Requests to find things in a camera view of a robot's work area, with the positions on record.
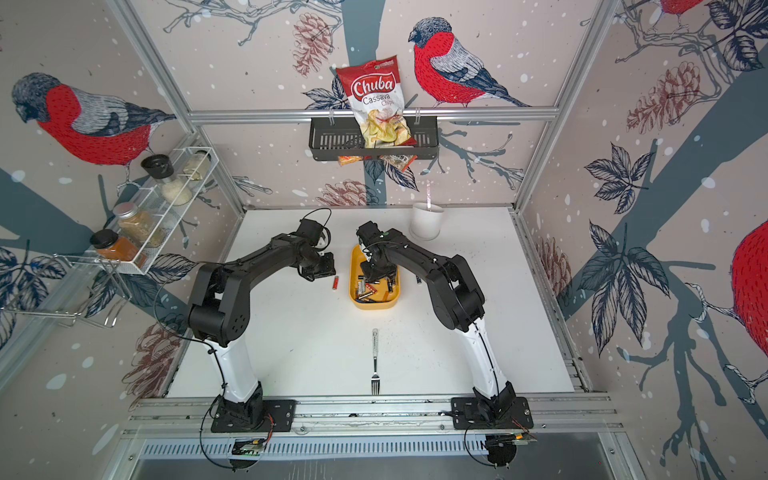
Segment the yellow plastic storage box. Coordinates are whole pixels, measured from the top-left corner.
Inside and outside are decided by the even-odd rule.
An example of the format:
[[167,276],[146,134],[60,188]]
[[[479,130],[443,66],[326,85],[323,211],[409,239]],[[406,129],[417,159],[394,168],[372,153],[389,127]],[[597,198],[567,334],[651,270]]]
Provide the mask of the yellow plastic storage box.
[[351,253],[348,293],[353,304],[362,310],[384,310],[393,307],[401,293],[400,273],[393,279],[366,281],[361,264],[366,260],[359,246]]

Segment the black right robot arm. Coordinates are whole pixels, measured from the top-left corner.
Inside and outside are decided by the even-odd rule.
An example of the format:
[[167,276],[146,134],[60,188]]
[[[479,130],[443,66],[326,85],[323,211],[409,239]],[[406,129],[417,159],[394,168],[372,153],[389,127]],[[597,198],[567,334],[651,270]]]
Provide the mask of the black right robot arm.
[[480,415],[491,423],[507,414],[517,395],[495,358],[484,321],[485,295],[467,260],[433,253],[401,231],[382,231],[372,221],[358,227],[356,235],[365,255],[360,263],[364,278],[395,280],[402,267],[420,279],[437,319],[462,340]]

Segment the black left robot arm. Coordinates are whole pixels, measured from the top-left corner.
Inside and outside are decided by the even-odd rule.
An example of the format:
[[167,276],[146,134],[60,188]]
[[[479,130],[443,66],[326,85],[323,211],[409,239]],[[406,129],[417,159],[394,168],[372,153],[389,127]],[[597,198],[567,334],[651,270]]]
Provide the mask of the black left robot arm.
[[323,224],[302,218],[291,233],[280,233],[254,252],[226,263],[200,266],[189,297],[188,328],[204,343],[222,375],[220,413],[250,423],[264,416],[263,389],[241,337],[251,320],[251,292],[284,268],[312,282],[336,275],[331,242]]

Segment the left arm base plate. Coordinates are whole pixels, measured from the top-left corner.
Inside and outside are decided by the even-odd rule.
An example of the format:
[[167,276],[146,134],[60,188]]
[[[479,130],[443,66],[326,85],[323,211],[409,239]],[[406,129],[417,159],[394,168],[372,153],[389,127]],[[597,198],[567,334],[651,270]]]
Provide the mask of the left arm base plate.
[[264,400],[235,403],[220,398],[213,412],[213,433],[289,432],[297,401]]

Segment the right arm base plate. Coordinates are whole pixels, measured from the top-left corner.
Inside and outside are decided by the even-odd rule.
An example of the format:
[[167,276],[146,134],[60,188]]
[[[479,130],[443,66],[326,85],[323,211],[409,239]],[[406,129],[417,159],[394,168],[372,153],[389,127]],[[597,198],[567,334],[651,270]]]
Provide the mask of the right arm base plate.
[[476,397],[452,397],[449,413],[456,430],[529,430],[534,427],[531,409],[524,397],[514,398],[501,409],[484,405]]

